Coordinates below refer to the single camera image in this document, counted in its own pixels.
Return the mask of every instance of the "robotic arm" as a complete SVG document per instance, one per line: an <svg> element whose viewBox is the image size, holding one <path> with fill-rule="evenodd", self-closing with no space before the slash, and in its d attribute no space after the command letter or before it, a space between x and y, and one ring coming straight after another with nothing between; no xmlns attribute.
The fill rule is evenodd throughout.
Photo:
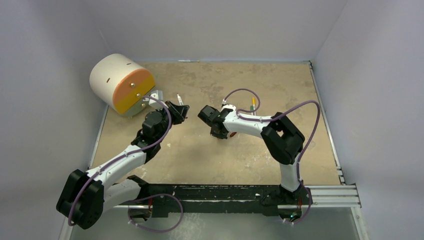
<svg viewBox="0 0 424 240"><path fill-rule="evenodd" d="M152 97L161 98L159 92L153 93ZM151 100L149 105L156 110L146 115L142 128L124 151L96 168L85 172L79 169L73 171L62 190L56 210L70 217L82 229L88 229L103 212L136 199L141 191L138 182L131 177L118 184L115 182L150 161L161 149L160 142L170 126L184 122L190 108L170 101L164 104L170 113L170 119L162 105Z"/></svg>
<svg viewBox="0 0 424 240"><path fill-rule="evenodd" d="M229 133L244 133L263 139L271 156L279 162L281 187L293 193L301 187L297 158L303 149L305 137L287 116L276 121L263 121L281 114L277 112L274 116L253 116L240 113L242 117L260 121L243 120L237 116L234 105L225 104L221 111L206 105L198 117L211 127L210 134L218 139L227 139Z"/></svg>

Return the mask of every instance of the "floor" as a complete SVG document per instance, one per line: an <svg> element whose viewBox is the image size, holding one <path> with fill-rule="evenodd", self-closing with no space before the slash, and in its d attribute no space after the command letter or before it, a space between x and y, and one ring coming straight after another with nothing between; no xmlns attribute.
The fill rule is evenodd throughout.
<svg viewBox="0 0 424 240"><path fill-rule="evenodd" d="M188 119L173 126L159 153L147 164L131 171L150 183L174 184L278 184L279 164L262 139L237 134L220 140L209 135L210 128L197 115L205 106L220 109L222 99L232 90L248 88L261 100L258 116L273 116L306 100L318 100L307 64L271 63L140 63L149 69L162 90L164 100L190 105ZM252 96L234 93L228 103L249 109ZM123 151L135 138L146 113L129 119L109 108L98 143L93 167ZM309 138L317 109L308 104L290 113L289 118ZM340 185L329 136L321 117L317 132L301 161L306 185Z"/></svg>

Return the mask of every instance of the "white wall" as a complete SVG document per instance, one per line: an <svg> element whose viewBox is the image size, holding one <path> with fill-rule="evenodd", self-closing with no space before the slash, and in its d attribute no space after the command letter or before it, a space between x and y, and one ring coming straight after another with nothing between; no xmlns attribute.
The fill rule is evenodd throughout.
<svg viewBox="0 0 424 240"><path fill-rule="evenodd" d="M424 236L424 1L349 0L314 71L376 240Z"/></svg>
<svg viewBox="0 0 424 240"><path fill-rule="evenodd" d="M0 1L0 239L57 240L69 173L86 168L105 104L89 74L108 53L80 0Z"/></svg>
<svg viewBox="0 0 424 240"><path fill-rule="evenodd" d="M305 61L347 0L88 0L112 51L139 61Z"/></svg>

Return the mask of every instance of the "brown work surface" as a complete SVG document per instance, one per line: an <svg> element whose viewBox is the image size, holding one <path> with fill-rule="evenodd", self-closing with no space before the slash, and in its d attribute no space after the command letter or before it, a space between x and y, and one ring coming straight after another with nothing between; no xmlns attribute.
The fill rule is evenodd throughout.
<svg viewBox="0 0 424 240"><path fill-rule="evenodd" d="M131 171L150 183L168 184L278 184L279 164L262 139L236 134L226 140L210 136L198 117L205 105L221 108L223 98L237 88L255 91L261 100L258 116L273 116L306 100L317 100L309 66L270 63L141 63L155 77L164 100L177 104L177 93L190 106L188 119L175 125L161 143L159 153ZM252 94L236 92L227 101L249 109ZM131 119L109 108L93 167L123 151L141 128L147 107ZM289 118L309 138L317 116L313 104L290 113ZM322 118L301 160L307 185L339 185L329 136Z"/></svg>

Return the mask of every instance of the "gray floor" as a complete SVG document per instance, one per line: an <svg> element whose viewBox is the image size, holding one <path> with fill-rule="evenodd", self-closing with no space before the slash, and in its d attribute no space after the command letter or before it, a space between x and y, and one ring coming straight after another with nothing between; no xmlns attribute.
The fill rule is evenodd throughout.
<svg viewBox="0 0 424 240"><path fill-rule="evenodd" d="M167 229L179 214L151 218L144 226ZM303 222L290 226L279 217L261 214L186 213L181 224L167 233L152 233L128 224L127 210L106 212L91 228L74 227L72 240L358 240L350 208L313 208Z"/></svg>

